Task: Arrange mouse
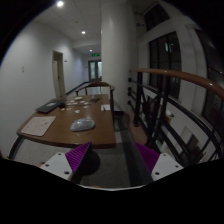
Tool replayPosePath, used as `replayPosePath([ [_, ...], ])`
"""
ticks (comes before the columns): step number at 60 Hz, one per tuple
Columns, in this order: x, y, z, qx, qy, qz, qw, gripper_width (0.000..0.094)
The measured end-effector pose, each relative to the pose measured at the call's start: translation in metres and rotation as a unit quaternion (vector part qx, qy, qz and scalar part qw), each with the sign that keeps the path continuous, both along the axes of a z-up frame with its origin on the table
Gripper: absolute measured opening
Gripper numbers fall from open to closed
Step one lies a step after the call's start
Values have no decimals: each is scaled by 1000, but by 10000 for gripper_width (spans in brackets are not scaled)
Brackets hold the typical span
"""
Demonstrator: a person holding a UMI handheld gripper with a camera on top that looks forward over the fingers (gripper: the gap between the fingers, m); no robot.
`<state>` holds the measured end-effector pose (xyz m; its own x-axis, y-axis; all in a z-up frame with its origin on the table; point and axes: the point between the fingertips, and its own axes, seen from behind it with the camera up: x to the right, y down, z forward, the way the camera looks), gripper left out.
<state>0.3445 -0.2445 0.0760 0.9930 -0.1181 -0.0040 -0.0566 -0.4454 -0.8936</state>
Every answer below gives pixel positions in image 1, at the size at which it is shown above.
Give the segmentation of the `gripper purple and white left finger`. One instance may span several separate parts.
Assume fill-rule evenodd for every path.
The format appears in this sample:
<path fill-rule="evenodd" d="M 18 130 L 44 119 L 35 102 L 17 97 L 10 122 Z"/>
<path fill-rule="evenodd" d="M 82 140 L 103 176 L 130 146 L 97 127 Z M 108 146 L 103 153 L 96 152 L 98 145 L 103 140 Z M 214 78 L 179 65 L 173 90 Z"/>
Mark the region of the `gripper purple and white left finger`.
<path fill-rule="evenodd" d="M 67 153 L 58 152 L 45 162 L 41 169 L 65 180 L 70 180 L 91 150 L 91 146 L 92 143 L 87 142 Z"/>

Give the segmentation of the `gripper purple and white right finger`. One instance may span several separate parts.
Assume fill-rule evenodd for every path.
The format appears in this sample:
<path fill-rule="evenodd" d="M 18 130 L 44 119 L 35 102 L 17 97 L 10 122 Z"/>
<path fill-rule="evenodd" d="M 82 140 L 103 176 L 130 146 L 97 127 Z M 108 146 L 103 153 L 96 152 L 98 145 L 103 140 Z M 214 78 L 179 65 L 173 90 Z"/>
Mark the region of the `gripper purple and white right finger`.
<path fill-rule="evenodd" d="M 182 166 L 167 153 L 159 154 L 140 143 L 136 143 L 136 146 L 154 181 L 182 169 Z"/>

